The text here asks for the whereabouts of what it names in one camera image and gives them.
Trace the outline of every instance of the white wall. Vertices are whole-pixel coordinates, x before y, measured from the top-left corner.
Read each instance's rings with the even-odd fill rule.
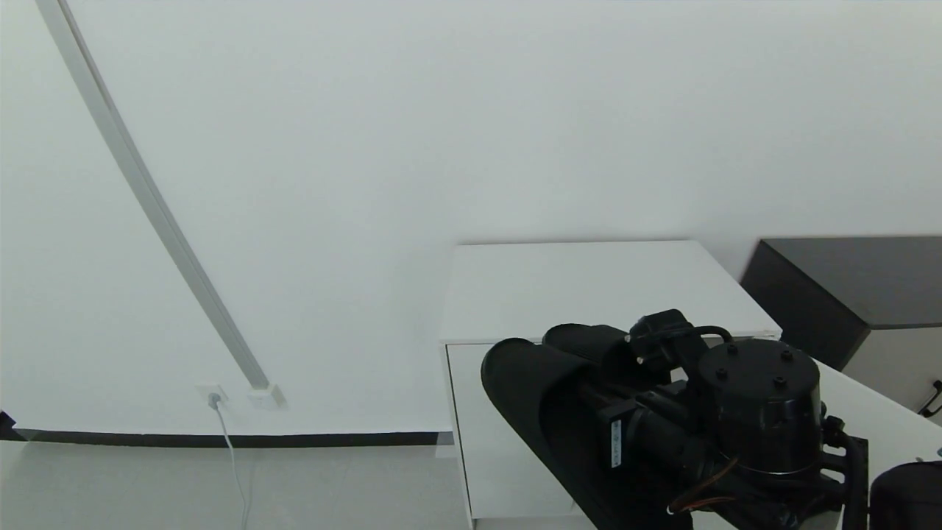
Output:
[[[177,221],[291,408],[249,409],[218,341],[193,338],[212,330],[196,324],[195,303],[169,294],[183,283],[119,175],[109,174],[107,193],[90,178],[63,182],[79,162],[99,178],[114,172],[97,138],[76,139],[93,134],[77,95],[59,93],[67,80],[47,94],[20,79],[9,84],[24,108],[5,114],[5,131],[46,127],[17,139],[21,162],[4,160],[4,280],[72,304],[23,306],[32,291],[5,289],[5,407],[18,420],[21,409],[24,423],[209,429],[185,388],[210,378],[237,390],[240,432],[447,429],[434,343],[455,242],[693,237],[739,274],[762,236],[942,231],[942,5],[107,1],[73,10]],[[35,31],[14,38],[41,44],[42,57],[20,60],[53,68],[55,50]],[[50,127],[69,130],[40,148]],[[31,202],[7,212],[8,192]],[[80,212],[121,233],[89,231]],[[34,227],[34,217],[51,219]],[[57,256],[37,243],[53,235],[71,241],[59,261],[72,262],[56,273],[30,267]],[[16,253],[8,239],[20,242]],[[134,322],[127,312],[147,311],[117,346],[79,339],[115,326],[70,320],[112,295],[74,277],[86,269],[74,262],[109,240],[134,245],[122,256],[134,254],[136,273],[101,262],[88,274],[137,285],[121,326]],[[44,287],[50,275],[59,281]],[[33,333],[9,338],[8,318]],[[58,347],[35,336],[41,329]],[[147,333],[183,345],[168,351]],[[164,355],[111,365],[130,344]],[[160,371],[135,380],[143,395],[112,403],[89,390],[100,378],[59,370],[64,355],[114,377]],[[9,375],[41,366],[19,383]],[[69,407],[35,406],[55,385],[71,391]],[[165,417],[134,421],[154,399],[169,400]],[[115,421],[63,424],[100,407]]]

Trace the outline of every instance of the black cylindrical object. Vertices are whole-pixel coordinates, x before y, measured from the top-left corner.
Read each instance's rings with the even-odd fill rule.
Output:
[[[791,474],[820,462],[820,372],[810,356],[777,340],[716,346],[698,372],[709,431],[727,457],[756,472]]]

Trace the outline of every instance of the white tabletop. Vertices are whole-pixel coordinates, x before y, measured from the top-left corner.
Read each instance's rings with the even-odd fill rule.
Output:
[[[538,340],[559,323],[627,330],[680,309],[694,325],[734,336],[781,328],[696,241],[534,243],[456,247],[441,339]]]

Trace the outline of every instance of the white cable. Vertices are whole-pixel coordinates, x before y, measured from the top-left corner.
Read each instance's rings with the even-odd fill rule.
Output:
[[[246,530],[246,527],[249,525],[249,505],[245,502],[245,493],[242,492],[242,483],[238,480],[238,471],[236,470],[236,449],[233,447],[232,441],[229,439],[229,431],[226,430],[226,422],[222,419],[222,413],[219,412],[219,401],[220,397],[218,394],[209,395],[209,406],[216,411],[216,415],[219,416],[219,424],[222,425],[222,436],[226,438],[226,445],[229,446],[229,456],[233,460],[233,475],[235,476],[235,485],[238,486],[239,497],[242,497],[242,525],[241,530]]]

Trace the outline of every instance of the white cabinet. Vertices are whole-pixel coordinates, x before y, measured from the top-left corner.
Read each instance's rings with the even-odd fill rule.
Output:
[[[874,329],[844,373],[910,410],[918,410],[942,379],[942,327]],[[942,406],[933,400],[930,410]],[[942,412],[932,416],[942,425]]]
[[[475,519],[566,515],[573,499],[491,406],[480,383],[490,344],[451,344],[447,362]]]
[[[580,513],[480,382],[499,340],[537,342],[560,323],[629,328],[677,308],[734,337],[778,325],[696,241],[471,245],[455,250],[441,345],[469,522]]]

